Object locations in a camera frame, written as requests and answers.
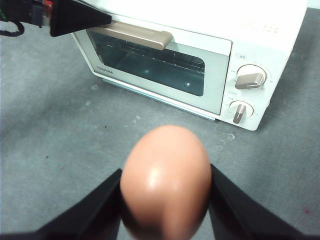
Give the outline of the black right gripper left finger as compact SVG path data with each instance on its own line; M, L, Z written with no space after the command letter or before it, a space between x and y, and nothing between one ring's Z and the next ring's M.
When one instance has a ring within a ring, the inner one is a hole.
M1 234L2 240L115 240L121 214L117 169L81 201L36 231Z

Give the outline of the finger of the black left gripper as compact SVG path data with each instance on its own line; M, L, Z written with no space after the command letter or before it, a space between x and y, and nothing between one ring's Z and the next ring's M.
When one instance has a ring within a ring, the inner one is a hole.
M83 0L53 0L50 36L59 37L77 31L110 24L112 16Z

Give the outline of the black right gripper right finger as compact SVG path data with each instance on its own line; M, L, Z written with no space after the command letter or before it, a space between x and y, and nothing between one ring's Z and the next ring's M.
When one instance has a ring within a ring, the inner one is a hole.
M216 240L318 240L254 201L213 164L209 214Z

